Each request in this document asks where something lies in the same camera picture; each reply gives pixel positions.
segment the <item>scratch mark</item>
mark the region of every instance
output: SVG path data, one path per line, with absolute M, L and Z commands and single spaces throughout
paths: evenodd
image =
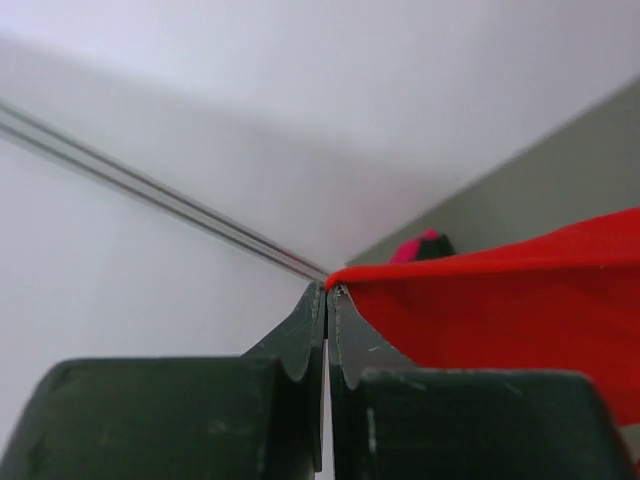
M 367 408 L 367 427 L 369 436 L 369 452 L 376 453 L 376 418 L 373 408 Z
M 524 397 L 524 393 L 522 392 L 522 390 L 520 390 L 518 387 L 511 384 L 510 382 L 504 382 L 504 386 L 507 388 L 507 390 L 513 392 L 516 396 Z
M 420 390 L 421 392 L 426 392 L 427 387 L 418 382 L 411 382 L 409 380 L 404 380 L 403 383 L 409 385 L 411 388 L 415 388 L 416 390 Z
M 300 322 L 295 327 L 293 327 L 291 330 L 285 331 L 285 335 L 296 335 L 296 334 L 302 332 L 306 328 L 309 328 L 309 326 L 311 325 L 311 321 L 312 321 L 312 319 L 306 318 L 303 322 Z

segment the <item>pink object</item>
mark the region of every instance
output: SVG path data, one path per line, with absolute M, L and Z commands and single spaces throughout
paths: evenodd
M 391 257 L 391 260 L 389 260 L 389 263 L 413 262 L 418 256 L 420 242 L 422 242 L 422 240 L 436 240 L 439 236 L 438 232 L 433 228 L 425 230 L 422 237 L 411 239 L 400 245 L 396 253 Z
M 424 231 L 422 234 L 422 238 L 425 240 L 437 240 L 440 234 L 436 232 L 433 228 L 429 228 Z
M 418 255 L 421 241 L 420 238 L 414 238 L 400 245 L 396 253 L 391 257 L 389 263 L 412 262 L 416 258 L 416 255 Z

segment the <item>ceiling track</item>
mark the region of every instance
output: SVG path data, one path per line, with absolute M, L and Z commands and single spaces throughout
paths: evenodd
M 2 102 L 0 131 L 9 140 L 34 148 L 49 159 L 64 162 L 75 170 L 106 182 L 291 273 L 308 280 L 321 281 L 329 274 L 328 270 L 295 255 L 196 200 L 125 166 L 122 162 L 67 138 Z

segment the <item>red cloth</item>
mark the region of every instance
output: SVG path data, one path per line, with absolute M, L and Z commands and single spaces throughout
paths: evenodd
M 360 266 L 360 313 L 424 367 L 589 375 L 622 425 L 640 423 L 640 208 L 493 250 Z

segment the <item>white ceiling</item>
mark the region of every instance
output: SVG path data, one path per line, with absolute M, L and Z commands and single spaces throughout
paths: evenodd
M 327 268 L 640 74 L 637 0 L 2 0 L 0 32 L 0 98 Z

